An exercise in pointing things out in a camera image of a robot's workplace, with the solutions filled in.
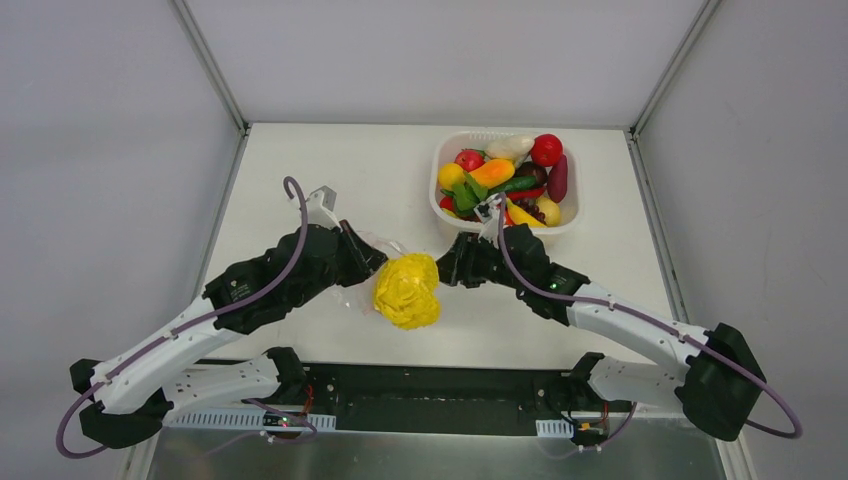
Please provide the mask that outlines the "clear zip top bag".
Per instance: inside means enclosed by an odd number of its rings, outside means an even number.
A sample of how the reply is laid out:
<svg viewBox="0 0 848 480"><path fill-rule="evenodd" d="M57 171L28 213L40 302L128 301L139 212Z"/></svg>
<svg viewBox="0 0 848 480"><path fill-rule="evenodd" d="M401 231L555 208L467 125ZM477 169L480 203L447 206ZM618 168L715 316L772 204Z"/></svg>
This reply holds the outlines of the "clear zip top bag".
<svg viewBox="0 0 848 480"><path fill-rule="evenodd" d="M394 260L409 253L409 250L399 241L380 237L373 232L357 231L357 234L371 247L381 251L389 260ZM337 303L351 312L369 316L376 312L373 306L373 291L376 286L378 273L374 273L365 282L350 287L336 286L331 290Z"/></svg>

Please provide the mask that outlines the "yellow toy cabbage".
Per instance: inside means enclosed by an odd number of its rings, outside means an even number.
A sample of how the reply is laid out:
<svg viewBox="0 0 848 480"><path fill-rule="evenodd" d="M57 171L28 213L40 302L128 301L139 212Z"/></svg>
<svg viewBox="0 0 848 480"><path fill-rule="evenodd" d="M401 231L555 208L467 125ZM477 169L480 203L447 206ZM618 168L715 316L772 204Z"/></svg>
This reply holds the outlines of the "yellow toy cabbage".
<svg viewBox="0 0 848 480"><path fill-rule="evenodd" d="M438 285L436 261L430 255L401 255L390 259L378 272L372 304L399 329L426 327L435 324L441 315Z"/></svg>

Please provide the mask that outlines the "white toy radish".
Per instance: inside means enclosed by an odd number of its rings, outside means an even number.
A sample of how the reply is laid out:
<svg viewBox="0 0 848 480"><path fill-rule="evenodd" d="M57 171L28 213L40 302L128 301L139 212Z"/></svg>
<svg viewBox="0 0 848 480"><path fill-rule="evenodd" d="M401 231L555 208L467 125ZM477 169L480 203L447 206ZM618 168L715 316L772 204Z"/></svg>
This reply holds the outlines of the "white toy radish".
<svg viewBox="0 0 848 480"><path fill-rule="evenodd" d="M524 159L535 144L533 135L510 135L489 142L485 154L492 159Z"/></svg>

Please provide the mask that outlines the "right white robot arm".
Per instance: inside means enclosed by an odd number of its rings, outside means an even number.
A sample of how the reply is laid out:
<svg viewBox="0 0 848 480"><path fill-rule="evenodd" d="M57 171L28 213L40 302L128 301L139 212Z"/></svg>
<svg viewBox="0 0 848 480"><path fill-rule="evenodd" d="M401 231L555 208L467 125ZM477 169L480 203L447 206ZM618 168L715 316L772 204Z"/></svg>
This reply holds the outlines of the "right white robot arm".
<svg viewBox="0 0 848 480"><path fill-rule="evenodd" d="M585 354L567 384L573 405L583 410L604 400L660 405L680 410L714 438L739 437L766 380L739 330L724 323L705 330L646 321L586 275L552 261L529 228L510 227L504 240L500 250L477 234L458 234L436 262L440 281L509 287L541 318L595 333L650 361L637 365Z"/></svg>

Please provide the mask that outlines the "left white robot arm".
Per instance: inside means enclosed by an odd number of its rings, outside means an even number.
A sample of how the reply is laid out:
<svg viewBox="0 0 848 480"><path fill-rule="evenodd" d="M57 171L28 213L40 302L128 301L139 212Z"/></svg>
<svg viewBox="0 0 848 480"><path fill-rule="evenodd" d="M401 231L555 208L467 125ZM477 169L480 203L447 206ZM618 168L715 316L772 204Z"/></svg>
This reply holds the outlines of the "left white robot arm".
<svg viewBox="0 0 848 480"><path fill-rule="evenodd" d="M284 319L332 287L365 283L387 262L347 221L310 224L265 253L237 262L166 326L108 361L80 359L70 368L86 402L84 436L109 449L141 443L197 410L229 402L293 404L307 375L291 347L212 370L189 369L207 354Z"/></svg>

